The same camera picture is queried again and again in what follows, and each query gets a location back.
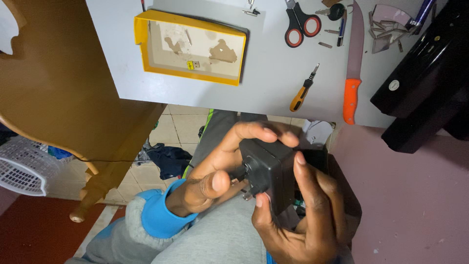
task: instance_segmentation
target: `scissors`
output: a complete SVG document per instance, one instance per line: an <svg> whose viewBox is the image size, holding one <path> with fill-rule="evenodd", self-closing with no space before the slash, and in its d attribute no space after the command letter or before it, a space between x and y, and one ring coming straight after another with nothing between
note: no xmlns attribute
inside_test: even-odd
<svg viewBox="0 0 469 264"><path fill-rule="evenodd" d="M317 15L307 15L303 13L300 4L295 0L285 0L287 4L287 14L290 19L290 25L285 33L285 42L289 47L298 47L303 43L303 36L312 38L321 31L321 19ZM306 29L308 21L316 22L316 29L310 32Z"/></svg>

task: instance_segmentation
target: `white laundry basket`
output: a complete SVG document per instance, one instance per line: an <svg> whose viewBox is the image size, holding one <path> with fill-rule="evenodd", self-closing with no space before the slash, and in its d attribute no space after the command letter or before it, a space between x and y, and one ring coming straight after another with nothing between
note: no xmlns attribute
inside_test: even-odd
<svg viewBox="0 0 469 264"><path fill-rule="evenodd" d="M47 181L64 168L66 161L47 153L47 145L22 136L0 146L0 186L20 194L45 196Z"/></svg>

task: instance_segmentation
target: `desk surface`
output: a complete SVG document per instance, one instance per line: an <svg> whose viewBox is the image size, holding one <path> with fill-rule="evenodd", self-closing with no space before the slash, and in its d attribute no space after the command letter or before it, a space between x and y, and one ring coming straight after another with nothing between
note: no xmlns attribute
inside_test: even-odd
<svg viewBox="0 0 469 264"><path fill-rule="evenodd" d="M230 86L144 72L140 48L134 43L133 17L142 12L140 1L86 2L120 98L343 122L343 91L353 13L348 16L342 47L335 45L337 35L323 31L338 29L340 21L320 16L321 32L313 38L305 38L298 48L289 48L284 41L288 27L284 0L256 0L253 8L261 12L257 17L241 12L249 9L246 0L168 0L155 3L145 0L147 9L201 16L249 29L242 82L239 86ZM306 14L325 8L320 0L298 2ZM370 103L370 98L418 37L403 38L404 53L399 52L397 45L392 45L389 50L371 54L373 41L367 32L368 12L377 2L396 6L415 16L421 1L357 0L365 22L365 40L355 121L360 125L387 127L394 117L382 114ZM445 2L438 1L438 10ZM319 45L320 41L333 48ZM291 100L318 63L321 66L302 107L295 113L291 112Z"/></svg>

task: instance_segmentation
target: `tiled floor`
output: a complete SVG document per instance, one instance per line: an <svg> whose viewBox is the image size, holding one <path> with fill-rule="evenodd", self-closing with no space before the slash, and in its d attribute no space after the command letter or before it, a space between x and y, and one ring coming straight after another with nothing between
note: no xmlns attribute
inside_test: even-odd
<svg viewBox="0 0 469 264"><path fill-rule="evenodd" d="M168 105L159 118L158 127L150 133L150 144L164 143L166 146L180 147L191 155L199 141L198 132L205 125L208 109L180 105ZM283 116L267 116L271 121L282 122L299 134L304 119ZM51 183L48 196L79 200L80 189L86 184L86 164L73 160L68 164L63 175ZM134 195L148 189L166 190L175 179L161 180L159 168L154 163L132 166L117 189L112 189L106 196L106 203L126 204Z"/></svg>

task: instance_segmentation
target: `cuff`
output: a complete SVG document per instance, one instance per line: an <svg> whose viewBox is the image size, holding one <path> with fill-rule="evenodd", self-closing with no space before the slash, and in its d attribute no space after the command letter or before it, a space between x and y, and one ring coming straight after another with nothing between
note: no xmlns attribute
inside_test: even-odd
<svg viewBox="0 0 469 264"><path fill-rule="evenodd" d="M146 201L142 211L142 226L149 235L163 239L171 238L198 215L190 214L186 217L179 217L166 207L166 197L184 181L186 179L173 182L164 194L156 194Z"/></svg>

